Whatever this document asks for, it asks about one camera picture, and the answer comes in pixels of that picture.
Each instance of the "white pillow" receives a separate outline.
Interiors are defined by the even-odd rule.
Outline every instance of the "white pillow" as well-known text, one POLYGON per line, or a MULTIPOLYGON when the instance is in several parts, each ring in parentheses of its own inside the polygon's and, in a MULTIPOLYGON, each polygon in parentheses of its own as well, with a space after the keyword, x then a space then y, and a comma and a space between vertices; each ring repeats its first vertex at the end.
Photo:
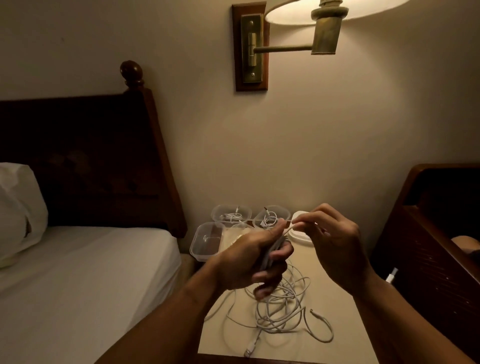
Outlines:
POLYGON ((0 163, 0 266, 37 244, 47 223, 47 206, 30 167, 0 163))

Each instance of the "lamp shade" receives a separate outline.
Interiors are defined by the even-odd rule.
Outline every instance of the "lamp shade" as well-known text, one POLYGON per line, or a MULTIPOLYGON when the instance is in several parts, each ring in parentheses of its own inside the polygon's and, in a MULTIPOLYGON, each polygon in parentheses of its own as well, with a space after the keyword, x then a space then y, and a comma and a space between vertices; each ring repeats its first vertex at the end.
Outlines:
MULTIPOLYGON (((343 0, 342 6, 349 8, 345 20, 396 8, 408 0, 343 0)), ((319 7, 320 0, 268 0, 265 20, 279 25, 315 25, 312 10, 319 7)))

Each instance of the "wall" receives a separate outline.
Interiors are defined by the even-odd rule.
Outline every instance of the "wall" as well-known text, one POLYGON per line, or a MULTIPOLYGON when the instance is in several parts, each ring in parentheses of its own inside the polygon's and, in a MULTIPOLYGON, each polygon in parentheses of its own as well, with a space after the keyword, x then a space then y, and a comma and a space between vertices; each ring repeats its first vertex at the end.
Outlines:
MULTIPOLYGON (((119 93, 118 67, 135 60, 189 236, 217 204, 326 201, 371 247, 412 165, 480 159, 480 2, 449 3, 345 23, 336 56, 274 54, 270 90, 236 94, 231 1, 17 0, 0 12, 0 98, 119 93)), ((310 28, 271 34, 311 39, 310 28)))

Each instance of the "wall lamp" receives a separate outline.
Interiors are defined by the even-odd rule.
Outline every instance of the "wall lamp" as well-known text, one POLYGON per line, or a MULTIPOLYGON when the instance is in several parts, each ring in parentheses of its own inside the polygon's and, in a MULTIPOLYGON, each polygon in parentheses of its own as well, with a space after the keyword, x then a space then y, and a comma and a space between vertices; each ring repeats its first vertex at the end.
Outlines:
POLYGON ((335 54, 343 20, 395 8, 408 0, 268 0, 232 6, 237 91, 268 90, 268 54, 335 54), (313 42, 270 46, 270 24, 315 26, 313 42))

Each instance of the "mattress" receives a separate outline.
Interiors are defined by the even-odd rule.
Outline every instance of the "mattress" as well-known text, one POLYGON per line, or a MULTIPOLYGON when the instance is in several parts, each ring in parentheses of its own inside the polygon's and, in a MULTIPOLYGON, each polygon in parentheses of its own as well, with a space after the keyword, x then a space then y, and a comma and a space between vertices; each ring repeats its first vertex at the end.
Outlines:
POLYGON ((0 363, 93 363, 168 297, 179 268, 164 230, 47 229, 0 270, 0 363))

